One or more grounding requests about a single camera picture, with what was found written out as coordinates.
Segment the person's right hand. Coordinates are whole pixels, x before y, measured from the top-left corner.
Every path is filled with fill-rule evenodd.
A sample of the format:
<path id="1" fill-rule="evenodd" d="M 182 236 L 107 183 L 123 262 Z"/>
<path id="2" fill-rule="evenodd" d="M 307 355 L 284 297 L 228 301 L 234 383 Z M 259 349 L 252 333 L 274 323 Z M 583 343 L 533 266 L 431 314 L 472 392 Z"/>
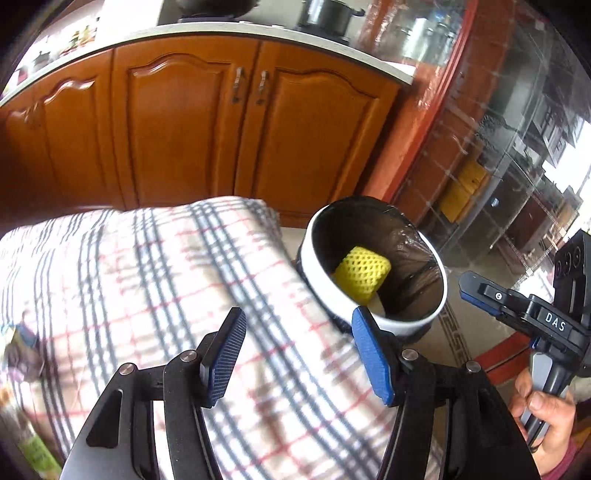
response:
<path id="1" fill-rule="evenodd" d="M 546 435 L 538 441 L 537 450 L 532 454 L 539 474 L 546 476 L 562 463 L 569 451 L 576 415 L 573 397 L 567 393 L 562 399 L 535 391 L 528 368 L 517 376 L 514 387 L 515 394 L 509 403 L 509 410 L 524 438 L 527 438 L 527 432 L 520 418 L 526 409 L 549 425 Z"/>

